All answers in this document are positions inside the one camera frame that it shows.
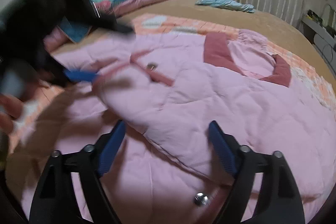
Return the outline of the person left hand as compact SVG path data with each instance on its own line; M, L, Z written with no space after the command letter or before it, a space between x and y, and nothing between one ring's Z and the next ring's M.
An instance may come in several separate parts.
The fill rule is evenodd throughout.
M14 121L22 115L23 102L11 95L1 94L1 132L9 135L14 130Z

